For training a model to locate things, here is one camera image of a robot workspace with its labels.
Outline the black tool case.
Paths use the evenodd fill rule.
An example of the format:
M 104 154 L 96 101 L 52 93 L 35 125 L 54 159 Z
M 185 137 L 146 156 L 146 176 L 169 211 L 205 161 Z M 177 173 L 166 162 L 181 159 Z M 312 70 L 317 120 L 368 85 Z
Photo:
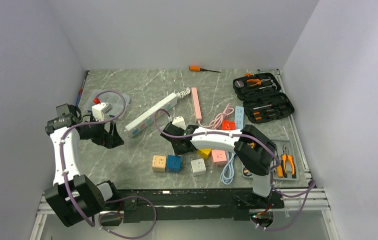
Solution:
M 233 80 L 233 89 L 242 101 L 244 113 L 254 124 L 267 123 L 289 117 L 295 108 L 282 87 L 270 72 L 247 73 Z

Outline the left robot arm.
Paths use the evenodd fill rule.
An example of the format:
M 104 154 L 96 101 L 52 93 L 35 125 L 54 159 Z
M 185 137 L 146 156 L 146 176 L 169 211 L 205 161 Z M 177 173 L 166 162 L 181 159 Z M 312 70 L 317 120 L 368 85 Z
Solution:
M 111 181 L 94 184 L 79 170 L 80 140 L 91 140 L 107 149 L 124 144 L 116 123 L 111 121 L 109 129 L 105 129 L 105 120 L 111 109 L 105 102 L 95 104 L 89 121 L 83 121 L 81 110 L 66 103 L 56 108 L 58 116 L 48 121 L 45 127 L 54 146 L 56 168 L 53 187 L 45 190 L 45 198 L 67 227 L 83 220 L 92 222 L 96 214 L 105 209 L 116 209 L 121 201 Z

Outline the white power strip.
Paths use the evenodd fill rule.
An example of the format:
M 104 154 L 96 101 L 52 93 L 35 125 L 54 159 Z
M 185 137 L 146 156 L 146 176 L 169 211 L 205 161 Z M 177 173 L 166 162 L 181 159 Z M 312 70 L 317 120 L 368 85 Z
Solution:
M 163 112 L 157 112 L 159 109 L 164 109 L 169 111 L 172 109 L 178 102 L 178 96 L 176 93 L 171 93 L 153 107 L 143 112 L 140 116 L 135 118 L 129 124 L 125 126 L 125 132 L 130 138 L 133 138 L 140 131 L 145 129 L 148 125 L 154 122 L 154 119 L 158 118 Z

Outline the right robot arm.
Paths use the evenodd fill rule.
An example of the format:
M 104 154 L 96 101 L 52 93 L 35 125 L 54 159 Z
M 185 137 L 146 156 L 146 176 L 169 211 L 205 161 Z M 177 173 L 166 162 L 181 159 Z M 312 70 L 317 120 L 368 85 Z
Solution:
M 182 129 L 168 123 L 160 133 L 177 155 L 200 149 L 235 154 L 253 174 L 253 203 L 263 208 L 271 202 L 271 164 L 278 160 L 276 145 L 255 126 L 247 124 L 243 129 L 216 130 L 188 125 Z

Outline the yellow cube plug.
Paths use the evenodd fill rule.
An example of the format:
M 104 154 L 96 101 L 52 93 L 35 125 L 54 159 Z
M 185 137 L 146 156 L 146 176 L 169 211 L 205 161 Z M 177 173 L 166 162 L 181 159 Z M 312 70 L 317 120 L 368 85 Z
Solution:
M 211 155 L 212 149 L 210 148 L 202 148 L 197 150 L 197 154 L 203 158 L 203 159 L 208 159 Z

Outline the beige cube plug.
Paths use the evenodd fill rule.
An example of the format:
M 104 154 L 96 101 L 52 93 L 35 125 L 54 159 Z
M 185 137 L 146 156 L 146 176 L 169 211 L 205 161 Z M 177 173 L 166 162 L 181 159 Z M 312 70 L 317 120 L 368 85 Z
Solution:
M 152 170 L 154 172 L 166 171 L 167 157 L 163 155 L 154 155 L 152 160 Z

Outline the blue power strip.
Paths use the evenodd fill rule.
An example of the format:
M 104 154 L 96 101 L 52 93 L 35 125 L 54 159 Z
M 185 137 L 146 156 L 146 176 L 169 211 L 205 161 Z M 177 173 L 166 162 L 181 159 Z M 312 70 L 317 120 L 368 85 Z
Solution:
M 236 129 L 243 129 L 244 127 L 244 107 L 236 106 L 234 109 L 234 122 Z

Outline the pink power strip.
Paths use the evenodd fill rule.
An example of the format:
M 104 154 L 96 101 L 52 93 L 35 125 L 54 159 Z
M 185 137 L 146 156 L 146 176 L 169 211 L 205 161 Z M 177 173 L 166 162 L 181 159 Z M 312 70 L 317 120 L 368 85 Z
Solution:
M 192 103 L 193 103 L 193 108 L 194 108 L 194 116 L 195 116 L 196 122 L 198 123 L 198 122 L 201 122 L 202 120 L 202 113 L 201 113 L 198 91 L 196 87 L 191 88 L 191 96 L 192 96 Z

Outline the red cube plug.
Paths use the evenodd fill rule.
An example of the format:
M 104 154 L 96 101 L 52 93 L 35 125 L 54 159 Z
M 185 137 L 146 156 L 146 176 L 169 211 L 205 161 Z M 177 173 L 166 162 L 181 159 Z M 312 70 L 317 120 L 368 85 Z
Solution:
M 222 122 L 221 129 L 225 131 L 232 131 L 236 129 L 236 124 L 233 121 L 224 120 Z

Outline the clear screw box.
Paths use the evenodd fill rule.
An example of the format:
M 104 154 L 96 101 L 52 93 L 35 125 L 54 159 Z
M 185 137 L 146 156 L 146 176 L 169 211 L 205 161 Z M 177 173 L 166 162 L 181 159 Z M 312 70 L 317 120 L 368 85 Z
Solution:
M 91 92 L 91 94 L 89 95 L 89 97 L 88 97 L 88 99 L 85 102 L 84 107 L 83 107 L 83 109 L 85 111 L 87 111 L 89 113 L 92 112 L 92 106 L 95 105 L 95 103 L 93 102 L 93 99 L 100 92 L 102 92 L 102 90 L 100 90 L 100 89 L 95 89 Z M 107 112 L 107 114 L 110 117 L 115 117 L 123 109 L 123 100 L 116 93 L 113 93 L 113 92 L 103 93 L 99 96 L 99 100 L 100 100 L 100 102 L 106 102 L 106 103 L 110 104 L 112 109 Z

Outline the blue cube plug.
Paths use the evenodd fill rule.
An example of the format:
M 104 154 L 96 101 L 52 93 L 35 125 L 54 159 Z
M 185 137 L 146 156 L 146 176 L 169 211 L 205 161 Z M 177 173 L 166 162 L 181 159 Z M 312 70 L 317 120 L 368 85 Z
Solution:
M 179 173 L 181 171 L 181 157 L 177 155 L 168 155 L 166 159 L 166 171 Z

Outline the white cube plug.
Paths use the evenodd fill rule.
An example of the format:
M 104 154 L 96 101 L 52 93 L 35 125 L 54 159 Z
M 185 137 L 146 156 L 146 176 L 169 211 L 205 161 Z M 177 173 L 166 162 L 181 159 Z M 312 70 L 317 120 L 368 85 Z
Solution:
M 190 166 L 193 176 L 199 176 L 206 173 L 205 160 L 202 158 L 191 160 Z

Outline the grey tool tray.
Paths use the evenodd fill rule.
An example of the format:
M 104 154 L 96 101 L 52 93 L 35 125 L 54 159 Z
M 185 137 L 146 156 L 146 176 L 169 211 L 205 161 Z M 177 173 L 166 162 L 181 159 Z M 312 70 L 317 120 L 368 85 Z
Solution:
M 276 161 L 260 144 L 246 138 L 238 141 L 234 148 L 244 167 L 253 176 L 267 176 L 272 173 L 277 180 L 298 180 L 299 174 L 292 142 L 283 139 L 265 138 L 261 142 L 279 158 L 279 161 Z

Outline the pink cube plug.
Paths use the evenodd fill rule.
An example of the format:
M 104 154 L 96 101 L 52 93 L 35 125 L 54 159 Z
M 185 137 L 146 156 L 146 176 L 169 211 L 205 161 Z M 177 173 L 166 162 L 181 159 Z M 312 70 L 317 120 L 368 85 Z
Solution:
M 212 165 L 214 167 L 223 167 L 227 164 L 227 152 L 224 150 L 213 149 L 211 151 Z

